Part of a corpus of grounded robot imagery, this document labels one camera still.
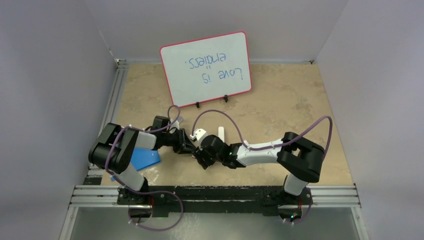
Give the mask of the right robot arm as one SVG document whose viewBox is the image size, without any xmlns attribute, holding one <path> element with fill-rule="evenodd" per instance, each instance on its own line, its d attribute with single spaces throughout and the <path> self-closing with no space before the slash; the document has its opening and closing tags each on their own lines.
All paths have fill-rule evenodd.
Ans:
<svg viewBox="0 0 424 240">
<path fill-rule="evenodd" d="M 203 169 L 219 162 L 230 169 L 256 164 L 280 164 L 289 175 L 284 180 L 280 196 L 288 204 L 300 198 L 309 183 L 320 180 L 326 150 L 294 132 L 286 132 L 281 139 L 271 142 L 226 144 L 216 135 L 199 128 L 190 135 L 198 144 L 193 156 Z"/>
</svg>

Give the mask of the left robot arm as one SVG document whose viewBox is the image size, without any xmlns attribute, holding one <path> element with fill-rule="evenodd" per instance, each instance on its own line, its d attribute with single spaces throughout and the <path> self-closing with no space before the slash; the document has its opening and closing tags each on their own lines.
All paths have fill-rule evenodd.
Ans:
<svg viewBox="0 0 424 240">
<path fill-rule="evenodd" d="M 129 197 L 138 205 L 149 199 L 148 180 L 131 164 L 136 148 L 158 150 L 171 147 L 176 154 L 191 154 L 195 145 L 183 128 L 166 116 L 155 116 L 147 132 L 132 127 L 124 129 L 107 123 L 88 153 L 88 161 L 117 177 L 122 185 L 131 189 Z"/>
</svg>

